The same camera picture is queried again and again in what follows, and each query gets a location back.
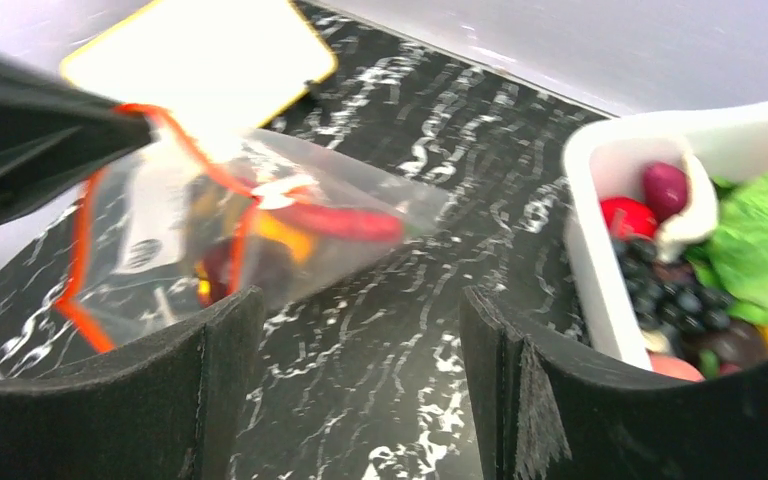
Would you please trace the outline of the white dry-erase board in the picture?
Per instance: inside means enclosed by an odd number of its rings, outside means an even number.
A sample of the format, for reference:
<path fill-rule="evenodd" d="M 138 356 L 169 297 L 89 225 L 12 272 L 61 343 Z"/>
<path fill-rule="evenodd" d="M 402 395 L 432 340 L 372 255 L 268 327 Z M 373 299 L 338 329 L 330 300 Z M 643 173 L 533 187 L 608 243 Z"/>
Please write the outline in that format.
<path fill-rule="evenodd" d="M 74 85 L 166 108 L 189 128 L 260 127 L 335 73 L 290 1 L 153 1 L 67 56 Z"/>

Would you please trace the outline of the yellow toy bell pepper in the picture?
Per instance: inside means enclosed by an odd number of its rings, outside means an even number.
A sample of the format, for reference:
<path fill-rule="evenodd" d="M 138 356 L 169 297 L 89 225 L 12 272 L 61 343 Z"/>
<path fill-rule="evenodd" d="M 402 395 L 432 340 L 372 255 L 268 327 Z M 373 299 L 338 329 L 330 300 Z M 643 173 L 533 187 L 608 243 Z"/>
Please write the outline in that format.
<path fill-rule="evenodd" d="M 316 247 L 316 240 L 311 233 L 284 223 L 269 213 L 256 214 L 253 231 L 264 239 L 285 245 L 298 264 L 305 263 Z"/>

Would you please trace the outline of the red toy chili pepper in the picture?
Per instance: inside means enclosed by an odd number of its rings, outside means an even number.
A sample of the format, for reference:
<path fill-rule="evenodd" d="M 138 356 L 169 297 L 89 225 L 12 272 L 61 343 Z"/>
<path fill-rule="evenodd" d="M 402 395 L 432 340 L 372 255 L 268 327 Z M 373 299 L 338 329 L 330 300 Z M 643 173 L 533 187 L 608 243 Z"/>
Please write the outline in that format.
<path fill-rule="evenodd" d="M 401 218 L 378 210 L 295 203 L 271 214 L 302 230 L 349 241 L 398 242 L 408 232 Z"/>

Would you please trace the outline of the dark red toy fruit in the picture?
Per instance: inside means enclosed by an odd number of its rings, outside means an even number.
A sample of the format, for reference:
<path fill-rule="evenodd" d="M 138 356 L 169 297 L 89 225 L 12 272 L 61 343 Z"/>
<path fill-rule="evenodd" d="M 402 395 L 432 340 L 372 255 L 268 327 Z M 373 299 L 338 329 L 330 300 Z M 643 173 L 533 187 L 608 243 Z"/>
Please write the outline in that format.
<path fill-rule="evenodd" d="M 232 239 L 215 243 L 195 264 L 197 298 L 203 307 L 211 306 L 232 292 L 232 243 Z M 256 258 L 243 261 L 242 266 L 244 283 L 262 291 L 269 312 L 278 311 L 287 303 L 296 265 L 285 244 L 273 240 L 260 241 Z"/>

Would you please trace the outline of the dark toy grape bunch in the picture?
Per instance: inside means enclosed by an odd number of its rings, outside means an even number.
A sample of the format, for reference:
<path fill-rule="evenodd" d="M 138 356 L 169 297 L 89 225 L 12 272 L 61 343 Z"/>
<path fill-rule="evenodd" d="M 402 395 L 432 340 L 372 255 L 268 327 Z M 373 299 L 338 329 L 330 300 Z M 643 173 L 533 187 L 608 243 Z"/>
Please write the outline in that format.
<path fill-rule="evenodd" d="M 732 319 L 733 297 L 697 280 L 691 265 L 656 260 L 654 243 L 644 237 L 612 240 L 638 327 L 646 332 L 668 325 L 682 334 L 723 331 Z"/>

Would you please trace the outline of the clear zip bag orange zipper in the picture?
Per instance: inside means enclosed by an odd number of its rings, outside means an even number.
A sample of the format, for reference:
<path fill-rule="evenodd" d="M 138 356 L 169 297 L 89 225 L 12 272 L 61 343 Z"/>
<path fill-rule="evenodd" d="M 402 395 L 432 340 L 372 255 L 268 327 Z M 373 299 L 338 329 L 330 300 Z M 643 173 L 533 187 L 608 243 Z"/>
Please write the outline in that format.
<path fill-rule="evenodd" d="M 391 213 L 408 230 L 387 243 L 303 230 L 316 247 L 305 263 L 293 260 L 287 305 L 436 232 L 449 199 L 441 188 L 292 136 L 263 129 L 192 136 L 161 107 L 130 103 L 120 112 L 142 115 L 155 139 L 88 181 L 55 303 L 99 353 L 207 308 L 197 298 L 195 264 L 221 240 L 233 240 L 231 293 L 255 287 L 244 283 L 242 263 L 267 240 L 253 231 L 257 213 L 295 203 L 354 207 Z"/>

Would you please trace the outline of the white toy radish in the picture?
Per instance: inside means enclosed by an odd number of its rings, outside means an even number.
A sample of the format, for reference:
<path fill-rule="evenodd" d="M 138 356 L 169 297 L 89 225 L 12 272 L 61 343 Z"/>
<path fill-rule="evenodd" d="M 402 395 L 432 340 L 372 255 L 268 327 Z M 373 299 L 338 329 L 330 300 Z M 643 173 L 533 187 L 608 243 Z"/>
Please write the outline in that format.
<path fill-rule="evenodd" d="M 676 261 L 688 245 L 708 239 L 719 224 L 716 190 L 700 159 L 685 152 L 681 160 L 687 177 L 688 196 L 684 208 L 656 230 L 656 260 L 661 263 Z"/>

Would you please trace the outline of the green toy lettuce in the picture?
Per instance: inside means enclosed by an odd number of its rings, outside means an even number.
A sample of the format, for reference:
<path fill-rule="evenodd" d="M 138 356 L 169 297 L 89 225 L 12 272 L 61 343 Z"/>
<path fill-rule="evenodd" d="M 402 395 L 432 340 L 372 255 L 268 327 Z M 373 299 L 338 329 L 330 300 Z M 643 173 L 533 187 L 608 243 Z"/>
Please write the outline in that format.
<path fill-rule="evenodd" d="M 730 312 L 768 326 L 768 172 L 744 182 L 713 180 L 719 224 L 685 258 L 697 279 L 736 299 Z"/>

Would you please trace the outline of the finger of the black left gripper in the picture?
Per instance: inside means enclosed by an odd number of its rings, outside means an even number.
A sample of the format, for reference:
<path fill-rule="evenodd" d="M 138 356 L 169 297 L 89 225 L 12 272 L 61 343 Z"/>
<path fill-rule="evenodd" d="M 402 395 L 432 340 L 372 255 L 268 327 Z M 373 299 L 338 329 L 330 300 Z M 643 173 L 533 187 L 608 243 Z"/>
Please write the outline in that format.
<path fill-rule="evenodd" d="M 140 114 L 0 57 L 0 225 L 146 145 Z"/>

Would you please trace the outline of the purple toy eggplant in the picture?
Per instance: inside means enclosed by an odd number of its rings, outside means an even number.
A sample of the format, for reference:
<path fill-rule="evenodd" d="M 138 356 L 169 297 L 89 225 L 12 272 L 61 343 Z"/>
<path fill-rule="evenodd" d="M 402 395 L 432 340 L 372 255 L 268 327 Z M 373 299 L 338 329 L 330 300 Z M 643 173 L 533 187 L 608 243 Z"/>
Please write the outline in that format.
<path fill-rule="evenodd" d="M 686 174 L 673 165 L 653 162 L 647 165 L 641 177 L 644 203 L 661 223 L 681 212 L 688 197 Z"/>

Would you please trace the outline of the red toy apple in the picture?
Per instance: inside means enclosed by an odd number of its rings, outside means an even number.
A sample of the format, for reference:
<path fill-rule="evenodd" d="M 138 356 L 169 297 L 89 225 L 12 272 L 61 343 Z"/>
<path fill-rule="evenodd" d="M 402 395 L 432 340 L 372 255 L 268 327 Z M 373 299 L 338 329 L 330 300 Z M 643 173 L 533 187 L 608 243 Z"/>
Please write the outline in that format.
<path fill-rule="evenodd" d="M 624 196 L 600 201 L 609 235 L 617 239 L 641 237 L 651 240 L 658 228 L 653 211 L 645 204 Z"/>

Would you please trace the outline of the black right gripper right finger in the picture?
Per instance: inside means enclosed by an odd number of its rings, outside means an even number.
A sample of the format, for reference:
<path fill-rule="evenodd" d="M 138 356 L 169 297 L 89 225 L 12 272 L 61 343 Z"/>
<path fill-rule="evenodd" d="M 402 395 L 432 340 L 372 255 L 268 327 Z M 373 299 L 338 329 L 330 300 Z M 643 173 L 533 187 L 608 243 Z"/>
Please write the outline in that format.
<path fill-rule="evenodd" d="M 688 382 L 608 357 L 476 288 L 461 346 L 487 479 L 768 479 L 768 361 Z"/>

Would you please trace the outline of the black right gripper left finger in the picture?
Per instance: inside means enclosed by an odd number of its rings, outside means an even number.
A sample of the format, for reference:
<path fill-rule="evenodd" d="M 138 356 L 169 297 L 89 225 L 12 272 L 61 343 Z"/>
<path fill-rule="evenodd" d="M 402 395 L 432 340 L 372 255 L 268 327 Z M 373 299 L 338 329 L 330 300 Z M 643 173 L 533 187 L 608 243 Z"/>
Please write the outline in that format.
<path fill-rule="evenodd" d="M 36 379 L 0 380 L 0 479 L 222 479 L 258 359 L 260 291 Z"/>

